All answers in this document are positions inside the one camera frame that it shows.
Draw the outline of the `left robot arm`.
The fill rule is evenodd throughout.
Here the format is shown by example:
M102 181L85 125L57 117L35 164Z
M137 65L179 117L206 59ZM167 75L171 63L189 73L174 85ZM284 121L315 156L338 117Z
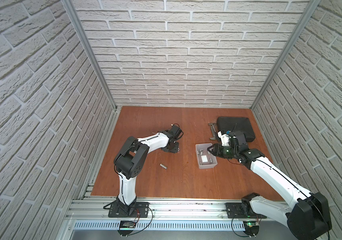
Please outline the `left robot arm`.
M120 180L120 192L117 202L132 208L137 195L136 178L142 171L147 155L158 149L166 153L178 153L178 140L183 136L179 124L173 124L168 130L145 138L128 137L114 159L114 168Z

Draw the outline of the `translucent plastic storage box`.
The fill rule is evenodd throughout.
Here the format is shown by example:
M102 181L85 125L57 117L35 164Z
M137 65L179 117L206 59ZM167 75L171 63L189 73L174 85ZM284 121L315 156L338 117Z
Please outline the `translucent plastic storage box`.
M218 164L217 158L208 151L208 148L212 146L213 144L211 143L196 144L196 154L199 169L212 169Z

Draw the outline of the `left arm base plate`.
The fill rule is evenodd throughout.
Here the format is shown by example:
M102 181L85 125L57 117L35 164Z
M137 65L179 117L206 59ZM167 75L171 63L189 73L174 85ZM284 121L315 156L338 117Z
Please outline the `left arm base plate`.
M149 213L149 202L133 202L129 206L123 202L114 201L109 208L109 218L147 218Z

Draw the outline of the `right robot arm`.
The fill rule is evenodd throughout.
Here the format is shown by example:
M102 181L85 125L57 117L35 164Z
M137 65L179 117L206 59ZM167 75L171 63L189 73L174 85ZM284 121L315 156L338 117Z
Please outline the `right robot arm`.
M285 201L279 204L251 193L242 198L241 215L270 218L287 227L298 240L315 240L330 233L329 203L323 194L302 187L276 168L260 150L249 148L243 132L218 132L218 137L220 143L207 148L211 155L236 159L267 182Z

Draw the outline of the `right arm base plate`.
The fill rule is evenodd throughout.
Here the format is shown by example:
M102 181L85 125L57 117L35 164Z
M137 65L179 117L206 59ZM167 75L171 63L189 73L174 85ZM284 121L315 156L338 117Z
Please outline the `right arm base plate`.
M256 214L253 212L251 208L244 207L243 203L225 203L226 212L229 219L232 218L244 218L244 219L266 219L267 217L264 215Z

